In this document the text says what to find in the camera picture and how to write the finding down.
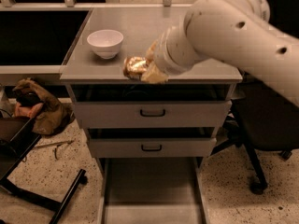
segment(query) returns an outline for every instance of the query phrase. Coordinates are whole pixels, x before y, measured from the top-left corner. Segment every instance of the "black chair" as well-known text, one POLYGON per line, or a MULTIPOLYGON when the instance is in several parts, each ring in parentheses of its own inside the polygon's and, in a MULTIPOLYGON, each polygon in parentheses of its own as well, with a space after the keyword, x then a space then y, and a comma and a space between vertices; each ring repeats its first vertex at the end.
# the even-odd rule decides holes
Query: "black chair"
POLYGON ((244 145, 260 182, 251 184, 251 191, 262 194, 268 187, 255 149, 281 151, 287 160, 299 148, 299 108, 265 86, 261 81, 239 84, 244 98, 233 100, 232 116, 223 128, 228 140, 216 146, 216 154, 231 145, 244 145))
POLYGON ((0 187, 8 193, 54 212, 50 223, 57 223, 80 183, 86 184, 85 170, 80 170, 61 202, 18 188, 7 178, 41 138, 33 133, 33 119, 0 118, 0 187))

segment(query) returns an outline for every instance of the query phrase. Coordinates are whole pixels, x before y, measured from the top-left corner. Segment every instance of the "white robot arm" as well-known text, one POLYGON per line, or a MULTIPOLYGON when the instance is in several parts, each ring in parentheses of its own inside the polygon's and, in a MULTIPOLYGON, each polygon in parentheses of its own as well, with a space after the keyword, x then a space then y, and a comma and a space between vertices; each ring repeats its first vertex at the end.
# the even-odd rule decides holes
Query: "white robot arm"
POLYGON ((299 106, 299 40, 271 26, 269 17, 266 0, 197 0, 183 26, 157 40, 153 61, 163 73, 177 75, 214 58, 299 106))

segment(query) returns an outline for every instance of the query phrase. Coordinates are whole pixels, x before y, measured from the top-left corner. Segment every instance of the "gray cabinet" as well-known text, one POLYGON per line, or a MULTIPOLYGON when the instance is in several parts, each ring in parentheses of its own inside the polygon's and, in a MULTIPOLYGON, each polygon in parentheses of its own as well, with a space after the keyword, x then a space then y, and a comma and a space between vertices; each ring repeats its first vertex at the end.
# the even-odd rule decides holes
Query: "gray cabinet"
POLYGON ((163 30, 182 23, 186 9, 95 8, 64 67, 61 81, 103 175, 98 223, 205 219, 199 164, 216 145, 242 79, 238 70, 210 59, 163 85, 122 74, 124 59, 144 54, 163 30), (121 52, 111 60, 96 57, 86 42, 104 28, 124 34, 121 52))

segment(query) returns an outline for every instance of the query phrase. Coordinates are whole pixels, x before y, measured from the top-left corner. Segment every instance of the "gold foil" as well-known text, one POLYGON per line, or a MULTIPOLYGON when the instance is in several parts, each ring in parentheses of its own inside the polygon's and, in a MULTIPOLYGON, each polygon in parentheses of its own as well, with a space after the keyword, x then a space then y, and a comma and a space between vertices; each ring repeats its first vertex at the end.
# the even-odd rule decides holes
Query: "gold foil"
POLYGON ((128 57, 124 60, 123 74, 131 79, 140 80, 143 73, 149 68, 149 64, 144 57, 128 57))

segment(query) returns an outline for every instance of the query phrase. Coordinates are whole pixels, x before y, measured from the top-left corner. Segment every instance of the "open drawer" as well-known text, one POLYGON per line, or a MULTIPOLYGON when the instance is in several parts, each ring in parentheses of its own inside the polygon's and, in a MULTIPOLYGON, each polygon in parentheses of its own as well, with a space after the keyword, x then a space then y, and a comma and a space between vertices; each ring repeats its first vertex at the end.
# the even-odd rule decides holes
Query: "open drawer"
POLYGON ((204 157, 216 145, 202 128, 90 129, 95 158, 204 157))
POLYGON ((205 223, 193 158, 109 159, 98 223, 205 223))
POLYGON ((153 128, 221 126, 230 101, 77 103, 81 128, 153 128))

